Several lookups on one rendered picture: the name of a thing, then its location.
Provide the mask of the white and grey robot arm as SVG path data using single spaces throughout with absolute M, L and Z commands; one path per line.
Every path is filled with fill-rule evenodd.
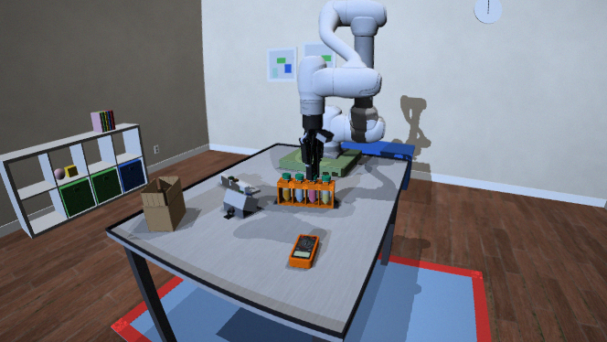
M 299 65 L 301 114 L 324 115 L 324 127 L 315 130 L 315 138 L 324 143 L 323 157 L 337 159 L 345 153 L 342 142 L 368 144 L 384 137 L 386 123 L 373 105 L 382 83 L 374 70 L 374 36 L 386 23 L 386 7 L 371 0 L 332 0 L 319 14 L 320 38 L 346 60 L 337 69 L 328 68 L 321 56 L 305 57 Z M 338 27 L 351 28 L 355 50 L 335 35 Z M 355 103 L 344 114 L 335 105 L 325 105 L 325 97 L 355 99 Z

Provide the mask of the brown cardboard box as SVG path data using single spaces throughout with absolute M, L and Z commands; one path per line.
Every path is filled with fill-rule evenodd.
M 175 231 L 186 214 L 183 190 L 178 176 L 160 176 L 141 192 L 144 216 L 149 231 Z M 167 201 L 168 200 L 168 201 Z

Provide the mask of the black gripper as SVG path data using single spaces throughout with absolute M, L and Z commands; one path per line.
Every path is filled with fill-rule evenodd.
M 303 138 L 299 138 L 302 161 L 306 166 L 306 179 L 313 181 L 313 174 L 317 174 L 317 177 L 319 177 L 320 162 L 324 153 L 324 143 L 315 138 L 315 130 L 323 128 L 323 115 L 308 116 L 303 114 L 303 128 Z

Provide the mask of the orange multimeter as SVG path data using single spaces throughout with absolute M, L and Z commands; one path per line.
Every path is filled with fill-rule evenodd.
M 300 234 L 289 256 L 290 266 L 311 269 L 318 246 L 318 236 Z

